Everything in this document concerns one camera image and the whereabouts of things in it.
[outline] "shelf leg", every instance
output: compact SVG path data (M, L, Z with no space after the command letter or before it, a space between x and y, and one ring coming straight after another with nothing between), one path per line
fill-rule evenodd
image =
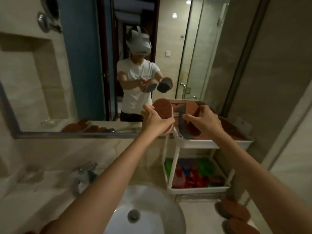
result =
M235 170L232 169L230 174L229 174L229 176L228 176L228 178L227 178L227 180L226 180L226 182L225 182L226 186L229 186L231 184L231 181L232 181L232 179L234 177L234 174L235 174Z
M177 159L179 158L179 153L180 153L180 147L176 146L176 149L174 151L174 160L172 162L172 167L171 167L171 172L170 172L170 177L169 177L169 182L168 182L168 187L172 187L172 181L174 180L174 172L177 167Z
M213 159L214 154L216 153L216 149L212 149L209 155L209 159Z
M166 159L168 140L169 140L169 134L166 136L166 138L165 138L165 145L163 146L163 156L161 158L162 164L165 162L165 159Z

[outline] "black pants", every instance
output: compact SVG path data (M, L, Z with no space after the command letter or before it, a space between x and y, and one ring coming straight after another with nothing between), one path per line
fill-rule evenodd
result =
M143 117L142 115L139 115L139 114L134 114L134 113L128 114L128 113L121 112L120 121L139 122L139 121L143 121Z

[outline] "hair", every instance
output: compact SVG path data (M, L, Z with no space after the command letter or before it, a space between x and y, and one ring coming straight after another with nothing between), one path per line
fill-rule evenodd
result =
M143 26L139 26L141 28L141 33L142 34L148 34L146 29L143 27ZM132 30L134 31L137 31L138 32L138 28L136 25L133 25L127 32L127 35L126 35L126 40L127 41L130 41L132 39Z

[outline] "white t-shirt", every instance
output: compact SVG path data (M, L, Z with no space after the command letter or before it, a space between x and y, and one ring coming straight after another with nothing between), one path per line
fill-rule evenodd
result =
M117 63L117 72L123 71L127 74L128 80L145 78L147 80L154 78L155 73L160 71L159 67L148 60L143 61L141 65L136 65L130 58L120 60ZM143 93L139 87L132 90L124 90L121 111L124 113L141 114L143 104L152 104L151 93Z

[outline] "sink drain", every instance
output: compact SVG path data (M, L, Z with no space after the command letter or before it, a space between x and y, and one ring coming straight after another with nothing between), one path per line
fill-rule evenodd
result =
M128 221L130 223L136 223L138 220L140 220L141 214L138 210L132 209L128 213Z

